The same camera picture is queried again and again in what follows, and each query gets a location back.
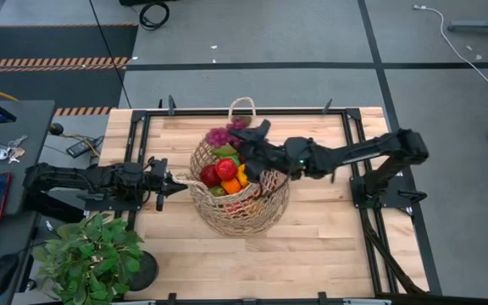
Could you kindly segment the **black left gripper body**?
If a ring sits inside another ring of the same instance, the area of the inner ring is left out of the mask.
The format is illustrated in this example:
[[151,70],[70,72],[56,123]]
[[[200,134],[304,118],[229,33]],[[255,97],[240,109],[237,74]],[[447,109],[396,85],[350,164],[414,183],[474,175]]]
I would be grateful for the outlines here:
[[153,192],[163,197],[169,196],[167,165],[167,158],[150,157],[147,160],[147,166],[143,170],[143,187],[146,199],[149,199]]

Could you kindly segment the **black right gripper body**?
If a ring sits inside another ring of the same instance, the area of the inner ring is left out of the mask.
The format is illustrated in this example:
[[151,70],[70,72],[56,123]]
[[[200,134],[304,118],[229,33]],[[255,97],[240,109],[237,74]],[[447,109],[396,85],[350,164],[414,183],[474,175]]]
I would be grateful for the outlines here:
[[285,139],[282,145],[276,146],[265,138],[257,137],[252,143],[241,142],[239,152],[246,159],[245,173],[248,181],[258,183],[264,171],[276,170],[291,177],[295,170],[295,160],[290,157]]

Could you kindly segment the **purple grape bunch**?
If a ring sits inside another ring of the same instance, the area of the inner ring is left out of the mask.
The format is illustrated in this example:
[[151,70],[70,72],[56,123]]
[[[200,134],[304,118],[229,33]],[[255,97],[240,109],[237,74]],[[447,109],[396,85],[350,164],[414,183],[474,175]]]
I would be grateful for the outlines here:
[[221,148],[225,145],[231,145],[233,148],[238,148],[241,141],[233,136],[231,130],[246,129],[251,124],[252,118],[249,116],[235,116],[230,119],[230,123],[226,127],[214,128],[207,133],[208,143],[215,147]]

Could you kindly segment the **yellow bell pepper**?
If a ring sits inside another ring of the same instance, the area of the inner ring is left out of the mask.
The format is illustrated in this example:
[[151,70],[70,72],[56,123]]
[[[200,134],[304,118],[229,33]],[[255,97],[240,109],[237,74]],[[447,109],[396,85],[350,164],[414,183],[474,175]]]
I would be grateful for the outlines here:
[[246,188],[249,185],[249,181],[248,181],[247,175],[245,173],[245,170],[246,170],[246,165],[241,164],[238,167],[238,172],[236,175],[236,178],[238,179],[242,189]]

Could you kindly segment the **open-weave wicker basket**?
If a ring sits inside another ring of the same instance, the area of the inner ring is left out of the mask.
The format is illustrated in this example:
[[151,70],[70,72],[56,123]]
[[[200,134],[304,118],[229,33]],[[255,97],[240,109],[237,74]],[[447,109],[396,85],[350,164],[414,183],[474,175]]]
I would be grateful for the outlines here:
[[[249,116],[251,124],[256,117],[256,107],[250,97],[237,98],[229,107],[228,120],[235,116]],[[216,164],[220,159],[211,154],[211,146],[206,135],[197,145],[190,157],[187,175],[179,175],[177,182],[188,186],[191,198],[202,220],[217,233],[230,237],[249,237],[259,235],[274,226],[281,218],[289,203],[289,186],[286,177],[276,171],[264,171],[258,183],[249,185],[236,194],[214,197],[207,186],[200,181],[203,167]],[[241,164],[244,157],[236,154]],[[253,201],[263,201],[265,210],[258,215],[251,215],[247,205]],[[237,213],[227,213],[225,204],[239,202],[242,208]]]

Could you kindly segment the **orange fruit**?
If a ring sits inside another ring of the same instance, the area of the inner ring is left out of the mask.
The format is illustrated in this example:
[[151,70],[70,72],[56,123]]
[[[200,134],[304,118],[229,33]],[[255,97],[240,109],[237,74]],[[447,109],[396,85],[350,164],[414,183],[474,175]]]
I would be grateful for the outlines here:
[[237,178],[233,178],[231,180],[222,180],[221,187],[229,195],[236,194],[242,189],[241,183]]

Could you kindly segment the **black plant pot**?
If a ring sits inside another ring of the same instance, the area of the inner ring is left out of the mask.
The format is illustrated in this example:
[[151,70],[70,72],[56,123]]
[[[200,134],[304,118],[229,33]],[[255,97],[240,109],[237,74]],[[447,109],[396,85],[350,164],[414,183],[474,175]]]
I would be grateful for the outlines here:
[[158,262],[152,254],[144,252],[139,263],[139,270],[131,274],[128,282],[130,291],[142,291],[148,288],[158,277]]

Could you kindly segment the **black power adapter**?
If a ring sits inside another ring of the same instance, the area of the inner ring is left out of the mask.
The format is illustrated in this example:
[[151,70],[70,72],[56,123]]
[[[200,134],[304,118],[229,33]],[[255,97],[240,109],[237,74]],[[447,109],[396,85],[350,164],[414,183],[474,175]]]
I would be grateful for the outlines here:
[[97,141],[91,138],[82,138],[76,144],[67,147],[65,151],[72,158],[78,158],[86,153],[92,153],[94,156],[97,156]]

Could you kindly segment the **green leafy plant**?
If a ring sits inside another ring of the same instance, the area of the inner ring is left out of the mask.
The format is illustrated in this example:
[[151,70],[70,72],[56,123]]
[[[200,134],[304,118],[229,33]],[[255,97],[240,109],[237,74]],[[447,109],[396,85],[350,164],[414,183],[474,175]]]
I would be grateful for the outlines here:
[[32,249],[42,284],[63,305],[110,305],[130,291],[141,267],[143,240],[122,219],[98,213],[60,226],[58,238]]

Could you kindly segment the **black side desk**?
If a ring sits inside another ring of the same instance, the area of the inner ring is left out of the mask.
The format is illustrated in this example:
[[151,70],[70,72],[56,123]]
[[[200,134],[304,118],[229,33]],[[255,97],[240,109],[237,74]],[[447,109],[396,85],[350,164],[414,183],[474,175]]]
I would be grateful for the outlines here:
[[0,101],[0,106],[16,117],[13,123],[0,124],[0,143],[7,144],[22,136],[26,137],[21,142],[25,155],[19,158],[18,163],[0,161],[0,173],[11,174],[8,198],[3,217],[0,218],[0,257],[15,252],[19,254],[16,272],[8,289],[0,296],[0,305],[10,305],[22,282],[27,280],[24,274],[29,260],[27,247],[31,243],[39,219],[39,214],[27,210],[23,203],[25,169],[36,164],[40,157],[48,127],[53,119],[55,102]]

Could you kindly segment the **bunch of metal keys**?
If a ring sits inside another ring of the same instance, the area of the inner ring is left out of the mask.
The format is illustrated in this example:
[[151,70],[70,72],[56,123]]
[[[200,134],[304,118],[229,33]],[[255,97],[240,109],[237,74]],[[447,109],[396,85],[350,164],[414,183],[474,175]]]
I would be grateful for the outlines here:
[[27,136],[22,136],[16,140],[10,141],[8,143],[8,162],[19,163],[19,157],[25,154],[25,149],[20,147],[20,144],[27,138]]

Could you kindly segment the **black hazard-striped floor mat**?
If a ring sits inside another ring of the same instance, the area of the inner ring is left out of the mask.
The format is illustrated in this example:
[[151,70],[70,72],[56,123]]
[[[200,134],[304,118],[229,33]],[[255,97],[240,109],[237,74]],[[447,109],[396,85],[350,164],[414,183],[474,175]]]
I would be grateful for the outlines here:
[[60,116],[124,108],[136,24],[0,25],[0,92],[50,100]]

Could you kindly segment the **black computer mouse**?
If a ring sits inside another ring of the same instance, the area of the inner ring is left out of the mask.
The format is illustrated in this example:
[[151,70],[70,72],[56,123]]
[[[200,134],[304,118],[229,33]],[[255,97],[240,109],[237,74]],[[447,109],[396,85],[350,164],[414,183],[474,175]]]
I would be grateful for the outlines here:
[[0,296],[8,289],[19,264],[19,256],[15,253],[0,257]]

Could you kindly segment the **black metal table frame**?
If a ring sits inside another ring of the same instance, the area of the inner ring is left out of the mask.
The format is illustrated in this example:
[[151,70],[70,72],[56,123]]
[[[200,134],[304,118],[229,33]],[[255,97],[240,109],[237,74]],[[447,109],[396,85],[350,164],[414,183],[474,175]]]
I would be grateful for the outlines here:
[[[260,115],[272,127],[276,144],[287,137],[312,137],[327,147],[345,146],[342,116],[305,114],[305,108],[270,109]],[[222,108],[176,110],[175,116],[155,112],[150,123],[147,157],[169,160],[171,172],[183,173],[202,136],[226,122]],[[282,300],[281,304],[313,299],[365,298],[374,286],[360,212],[352,205],[349,166],[339,168],[335,182],[302,178],[290,184],[290,202],[280,221],[250,238],[222,236],[198,215],[189,191],[165,200],[163,212],[155,199],[136,216],[142,246],[158,261],[158,278],[146,289],[128,292],[126,301],[162,301],[175,293],[177,304],[191,301]]]

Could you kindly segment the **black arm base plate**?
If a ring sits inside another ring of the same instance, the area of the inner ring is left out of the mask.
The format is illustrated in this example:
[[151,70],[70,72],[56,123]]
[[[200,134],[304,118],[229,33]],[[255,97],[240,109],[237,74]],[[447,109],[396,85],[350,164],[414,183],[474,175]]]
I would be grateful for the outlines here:
[[142,206],[144,191],[101,187],[81,193],[77,197],[85,203],[85,210],[91,211],[136,211]]
[[405,179],[398,175],[391,178],[387,187],[376,195],[365,191],[365,184],[360,176],[350,179],[350,187],[356,208],[411,208],[427,197],[424,192],[409,190]]

